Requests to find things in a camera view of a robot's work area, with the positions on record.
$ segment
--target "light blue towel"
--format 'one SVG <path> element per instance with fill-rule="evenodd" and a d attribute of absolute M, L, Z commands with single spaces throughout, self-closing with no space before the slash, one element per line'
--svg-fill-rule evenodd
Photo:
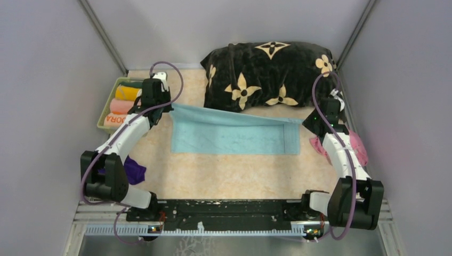
<path fill-rule="evenodd" d="M 173 153 L 300 153 L 301 119 L 258 117 L 175 103 L 173 108 Z"/>

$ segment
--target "black pillow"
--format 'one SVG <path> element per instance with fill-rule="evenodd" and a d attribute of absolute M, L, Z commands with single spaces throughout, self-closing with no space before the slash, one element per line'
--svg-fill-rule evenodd
<path fill-rule="evenodd" d="M 208 79 L 204 107 L 240 112 L 253 106 L 311 105 L 318 75 L 336 68 L 331 51 L 302 42 L 229 44 L 201 61 Z M 335 79 L 320 79 L 316 98 L 330 94 Z"/>

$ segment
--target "yellow rolled towel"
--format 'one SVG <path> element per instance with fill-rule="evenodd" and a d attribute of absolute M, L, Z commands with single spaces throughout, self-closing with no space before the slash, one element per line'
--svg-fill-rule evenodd
<path fill-rule="evenodd" d="M 134 101 L 136 97 L 141 96 L 141 89 L 120 85 L 116 88 L 115 98 L 118 100 Z"/>

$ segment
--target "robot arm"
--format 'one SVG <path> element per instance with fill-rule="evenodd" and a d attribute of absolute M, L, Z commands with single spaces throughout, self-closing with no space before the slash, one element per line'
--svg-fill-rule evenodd
<path fill-rule="evenodd" d="M 125 174 L 124 162 L 138 140 L 158 123 L 162 113 L 172 110 L 171 105 L 168 105 L 143 115 L 139 114 L 150 107 L 170 102 L 171 94 L 166 76 L 166 73 L 159 72 L 152 78 L 145 79 L 142 84 L 142 94 L 128 112 L 124 123 L 96 151 L 85 151 L 82 154 L 80 167 L 83 176 L 94 158 L 107 149 L 94 164 L 93 170 L 86 179 L 85 196 L 119 202 L 140 209 L 156 209 L 152 207 L 157 203 L 157 196 L 154 193 L 130 186 Z M 100 173 L 100 169 L 105 169 L 105 173 Z"/>
<path fill-rule="evenodd" d="M 328 153 L 331 164 L 336 170 L 338 182 L 332 194 L 323 191 L 307 191 L 303 195 L 303 205 L 311 213 L 322 213 L 328 217 L 331 226 L 345 227 L 350 215 L 352 199 L 357 198 L 351 228 L 375 229 L 383 200 L 384 188 L 380 181 L 375 181 L 365 172 L 351 148 L 350 136 L 345 125 L 339 124 L 343 101 L 333 98 L 323 99 L 320 110 L 327 113 L 326 118 L 337 135 L 345 143 L 342 147 L 336 135 L 332 134 L 325 122 L 319 118 L 316 110 L 303 122 L 303 125 L 320 137 L 322 146 Z M 345 153 L 348 149 L 354 163 L 357 183 L 357 195 L 352 192 L 352 170 Z"/>

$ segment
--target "green basket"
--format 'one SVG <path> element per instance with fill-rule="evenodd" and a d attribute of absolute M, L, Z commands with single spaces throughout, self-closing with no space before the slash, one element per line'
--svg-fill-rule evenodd
<path fill-rule="evenodd" d="M 120 77 L 116 79 L 115 86 L 113 86 L 113 89 L 110 92 L 110 96 L 108 97 L 107 103 L 103 107 L 102 114 L 99 117 L 98 128 L 104 130 L 108 134 L 113 134 L 116 132 L 118 127 L 104 126 L 103 124 L 103 121 L 105 120 L 106 116 L 110 113 L 110 102 L 112 99 L 115 98 L 116 88 L 118 88 L 121 82 L 143 82 L 143 80 L 144 79 L 130 77 Z"/>

